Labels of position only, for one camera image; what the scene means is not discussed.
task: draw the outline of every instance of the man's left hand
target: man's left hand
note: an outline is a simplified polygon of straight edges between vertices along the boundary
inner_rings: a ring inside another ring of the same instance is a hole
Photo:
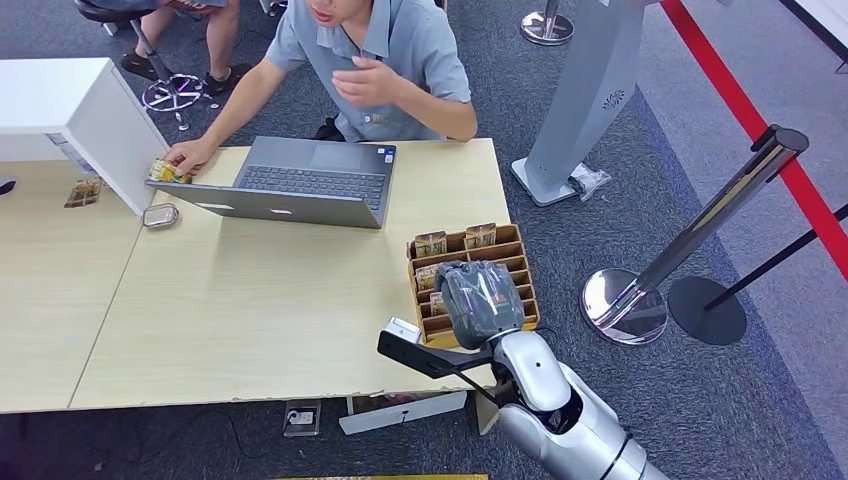
[[[388,65],[365,57],[353,57],[359,70],[336,70],[333,85],[354,107],[394,103],[406,80]]]

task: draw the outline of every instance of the floor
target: floor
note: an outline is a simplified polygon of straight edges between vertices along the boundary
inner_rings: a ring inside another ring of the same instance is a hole
[[[779,2],[686,5],[766,121],[810,137],[801,165],[831,210],[845,205],[848,76],[834,74],[841,60]],[[661,8],[648,9],[642,62],[639,85],[698,199],[708,201],[750,156],[747,136]],[[776,182],[728,222],[719,238],[745,274],[809,228],[785,186]],[[848,336],[848,283],[817,240],[747,292],[768,319],[768,333],[848,471],[848,376],[842,373],[841,340]]]
[[[573,18],[574,3],[562,3]],[[832,206],[844,202],[848,195],[839,180],[845,178],[846,165],[836,160],[844,151],[839,142],[846,141],[838,134],[845,131],[844,103],[839,103],[845,96],[836,93],[845,90],[844,83],[826,83],[832,71],[821,70],[826,49],[791,15],[782,15],[776,2],[774,8],[767,0],[735,2],[729,9],[712,3],[687,5],[769,119],[809,130],[817,150],[805,154],[804,165]],[[32,15],[24,0],[4,5],[4,19],[16,21],[0,28],[0,58],[116,59],[132,44],[130,32],[105,36],[79,17],[71,2],[44,0],[40,5],[51,15]],[[243,5],[235,60],[255,62],[275,21],[255,2]],[[603,342],[580,319],[577,292],[585,279],[599,268],[644,267],[746,158],[747,145],[660,9],[650,7],[640,89],[588,159],[613,181],[586,203],[535,207],[507,166],[529,151],[567,46],[541,48],[522,40],[517,21],[527,8],[510,0],[454,1],[450,19],[474,92],[479,134],[495,141],[510,214],[526,240],[542,322],[552,330],[543,335],[554,352],[618,412],[651,461],[671,478],[844,479],[846,428],[839,422],[848,416],[840,410],[846,402],[838,399],[845,395],[840,388],[846,376],[836,368],[844,352],[840,357],[829,339],[844,338],[839,333],[845,327],[838,322],[845,318],[845,283],[817,245],[741,295],[750,323],[745,339],[733,346],[701,344],[672,324],[648,347],[619,348]],[[757,8],[765,13],[755,15]],[[763,33],[743,34],[748,31]],[[760,56],[769,50],[769,40],[791,43],[791,52],[808,62],[803,75],[787,68],[794,65],[788,59],[784,65],[776,63],[782,57]],[[752,43],[734,47],[742,41]],[[203,26],[187,20],[168,31],[161,47],[172,69],[197,74],[206,68],[204,49]],[[786,100],[797,90],[786,87],[783,99],[771,96],[775,89],[769,85],[778,75],[760,69],[772,65],[780,67],[781,78],[811,82],[803,93],[820,101],[799,98],[793,110]],[[128,81],[136,91],[144,85]],[[825,84],[833,88],[829,94]],[[302,68],[229,143],[249,144],[258,134],[311,135],[332,113],[314,73]],[[155,120],[166,139],[175,142],[199,135],[213,116],[211,110],[191,112],[187,132],[177,132],[168,118]],[[701,152],[710,152],[710,160]],[[826,169],[828,164],[836,170]],[[732,281],[808,228],[781,188],[764,190],[742,213],[759,223],[731,222],[673,278],[704,275]],[[775,211],[781,215],[757,213]],[[763,231],[775,233],[754,236]],[[791,321],[798,318],[806,328],[793,328]],[[485,472],[496,480],[543,478],[500,433],[478,437],[471,406],[345,437],[337,424],[344,403],[329,400],[322,435],[306,439],[280,438],[282,412],[278,402],[252,402],[40,413],[24,416],[23,432],[20,416],[0,416],[0,479],[441,472]]]

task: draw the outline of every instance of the red rope barrier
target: red rope barrier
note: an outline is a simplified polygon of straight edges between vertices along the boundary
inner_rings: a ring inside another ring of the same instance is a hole
[[[727,104],[753,142],[765,131],[767,125],[762,115],[751,103],[739,82],[727,69],[704,32],[686,10],[680,0],[665,0],[662,5],[669,20],[677,29],[680,38],[692,52],[692,56],[704,70],[710,83]],[[827,253],[833,259],[842,276],[848,281],[848,235],[831,213],[827,203],[819,194],[801,164],[794,158],[780,172],[780,178],[795,198],[801,212],[807,217],[818,234]]]

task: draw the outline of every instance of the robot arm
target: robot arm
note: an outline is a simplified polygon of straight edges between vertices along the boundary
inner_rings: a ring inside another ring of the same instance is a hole
[[[503,265],[443,264],[436,275],[465,354],[427,348],[390,326],[377,350],[431,378],[459,375],[498,405],[497,426],[557,480],[667,480],[615,412],[535,332],[521,331],[521,299]],[[490,364],[492,396],[461,372]]]

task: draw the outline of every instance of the stool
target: stool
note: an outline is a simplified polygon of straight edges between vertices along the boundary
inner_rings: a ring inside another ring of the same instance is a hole
[[[183,116],[180,113],[182,110],[194,105],[201,98],[212,101],[212,97],[206,92],[206,84],[203,80],[193,75],[185,75],[182,73],[171,74],[159,54],[150,45],[144,32],[141,31],[141,22],[139,19],[155,10],[110,10],[101,8],[87,0],[74,0],[77,10],[83,17],[100,23],[120,23],[129,22],[144,49],[147,52],[147,59],[153,65],[153,70],[156,71],[158,80],[153,82],[141,93],[141,104],[145,110],[153,110],[155,112],[174,112],[177,119],[177,128],[182,131],[188,130],[188,124],[183,121]],[[219,105],[211,103],[209,108],[216,109]]]

